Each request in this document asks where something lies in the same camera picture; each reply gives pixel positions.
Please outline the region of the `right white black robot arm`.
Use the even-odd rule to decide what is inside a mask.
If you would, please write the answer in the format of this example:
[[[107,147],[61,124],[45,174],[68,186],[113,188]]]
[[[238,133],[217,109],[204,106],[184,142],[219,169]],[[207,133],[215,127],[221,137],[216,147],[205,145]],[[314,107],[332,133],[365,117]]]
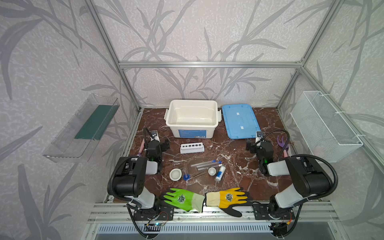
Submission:
[[[270,213],[289,210],[296,206],[332,194],[339,183],[333,166],[324,159],[299,154],[274,161],[274,147],[268,141],[246,142],[246,150],[255,154],[259,170],[265,176],[290,176],[292,184],[270,197]]]

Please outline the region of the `white capped test tube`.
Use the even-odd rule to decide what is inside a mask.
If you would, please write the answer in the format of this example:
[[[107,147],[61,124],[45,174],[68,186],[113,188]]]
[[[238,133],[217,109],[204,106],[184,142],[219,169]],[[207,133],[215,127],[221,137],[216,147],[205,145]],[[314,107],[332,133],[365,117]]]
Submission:
[[[209,168],[217,168],[217,167],[221,167],[222,164],[217,164],[217,165],[210,165],[210,166],[202,166],[202,167],[198,167],[197,170],[198,171],[202,171],[202,170],[207,170]]]

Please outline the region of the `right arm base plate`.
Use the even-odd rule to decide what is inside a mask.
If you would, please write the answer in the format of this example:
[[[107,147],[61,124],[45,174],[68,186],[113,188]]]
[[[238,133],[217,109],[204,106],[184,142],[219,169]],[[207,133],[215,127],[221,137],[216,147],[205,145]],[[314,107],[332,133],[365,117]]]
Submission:
[[[282,209],[274,204],[252,204],[256,220],[292,221],[296,219],[292,208]]]

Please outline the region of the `blue capped test tube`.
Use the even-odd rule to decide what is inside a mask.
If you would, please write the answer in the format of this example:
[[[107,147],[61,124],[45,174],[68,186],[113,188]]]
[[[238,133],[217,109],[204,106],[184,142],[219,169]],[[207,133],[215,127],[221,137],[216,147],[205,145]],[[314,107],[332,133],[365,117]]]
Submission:
[[[208,161],[208,162],[193,164],[193,165],[191,165],[191,167],[200,168],[200,167],[212,166],[212,165],[215,165],[217,163],[218,163],[217,160],[212,160],[212,161]]]

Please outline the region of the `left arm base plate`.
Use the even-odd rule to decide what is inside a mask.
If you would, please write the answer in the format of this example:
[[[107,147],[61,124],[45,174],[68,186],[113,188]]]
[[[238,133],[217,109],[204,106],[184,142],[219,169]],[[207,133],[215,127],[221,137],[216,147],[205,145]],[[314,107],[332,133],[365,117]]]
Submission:
[[[170,221],[173,220],[175,209],[169,206],[155,206],[151,209],[140,209],[134,211],[135,221]]]

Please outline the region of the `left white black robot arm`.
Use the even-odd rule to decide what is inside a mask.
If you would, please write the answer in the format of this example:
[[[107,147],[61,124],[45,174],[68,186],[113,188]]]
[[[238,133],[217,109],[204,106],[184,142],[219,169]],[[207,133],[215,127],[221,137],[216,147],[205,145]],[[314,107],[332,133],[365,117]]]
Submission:
[[[145,144],[145,156],[121,157],[108,183],[108,194],[127,203],[130,211],[159,211],[157,197],[145,187],[147,175],[159,174],[163,167],[163,152],[170,142],[152,140]]]

